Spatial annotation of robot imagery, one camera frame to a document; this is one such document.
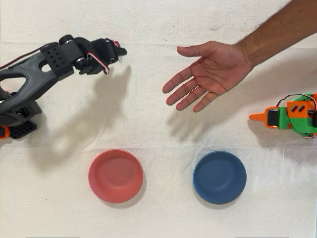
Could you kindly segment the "person's open hand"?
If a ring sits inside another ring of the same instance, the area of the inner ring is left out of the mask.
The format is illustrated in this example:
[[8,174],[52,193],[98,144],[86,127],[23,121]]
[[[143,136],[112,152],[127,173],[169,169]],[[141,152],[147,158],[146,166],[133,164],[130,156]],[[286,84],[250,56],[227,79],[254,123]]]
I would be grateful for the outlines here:
[[253,69],[247,55],[237,45],[209,41],[200,45],[177,47],[184,57],[198,57],[174,75],[162,88],[169,94],[166,104],[182,111],[195,103],[200,112],[219,96],[237,86]]

